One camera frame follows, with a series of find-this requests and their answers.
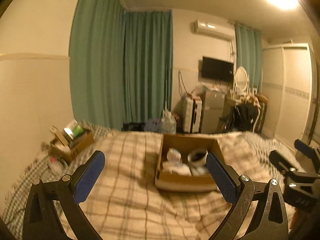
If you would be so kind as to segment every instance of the white wardrobe door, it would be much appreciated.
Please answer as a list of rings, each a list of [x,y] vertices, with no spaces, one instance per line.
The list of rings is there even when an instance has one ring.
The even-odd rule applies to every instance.
[[[310,106],[311,65],[307,48],[284,48],[284,96],[276,138],[293,148],[301,139]]]
[[[268,97],[268,108],[262,133],[273,137],[276,132],[283,89],[282,49],[265,49],[262,52],[262,94]]]

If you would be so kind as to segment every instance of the silver refrigerator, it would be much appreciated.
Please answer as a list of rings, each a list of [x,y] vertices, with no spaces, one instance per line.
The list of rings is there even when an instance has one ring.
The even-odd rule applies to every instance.
[[[202,94],[202,114],[200,133],[216,133],[219,117],[222,117],[225,94],[220,91],[207,91]]]

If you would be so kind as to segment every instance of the ceiling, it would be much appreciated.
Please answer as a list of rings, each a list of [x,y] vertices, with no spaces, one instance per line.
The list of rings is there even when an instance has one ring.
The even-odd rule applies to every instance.
[[[300,6],[284,11],[266,0],[121,0],[121,2],[128,10],[176,8],[220,16],[260,30],[266,40],[310,36],[314,48],[320,48],[320,38]]]

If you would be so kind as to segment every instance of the tv screen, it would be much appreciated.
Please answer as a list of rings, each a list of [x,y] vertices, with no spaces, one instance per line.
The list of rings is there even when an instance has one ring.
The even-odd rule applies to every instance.
[[[202,57],[201,77],[233,82],[233,63],[210,57]]]

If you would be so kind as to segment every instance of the white wall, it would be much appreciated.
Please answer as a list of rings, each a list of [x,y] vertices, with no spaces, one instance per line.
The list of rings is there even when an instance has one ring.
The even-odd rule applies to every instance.
[[[68,55],[78,0],[13,0],[0,18],[0,54]]]
[[[228,21],[209,14],[173,9],[173,77],[172,77],[172,110],[180,111],[181,99],[178,88],[178,71],[181,71],[183,82],[191,92],[198,82],[198,70],[202,56],[214,57],[229,61],[230,49],[227,41],[194,33],[194,22],[216,23],[233,28]]]
[[[42,54],[0,55],[0,215],[4,196],[53,136],[73,119],[69,58]]]

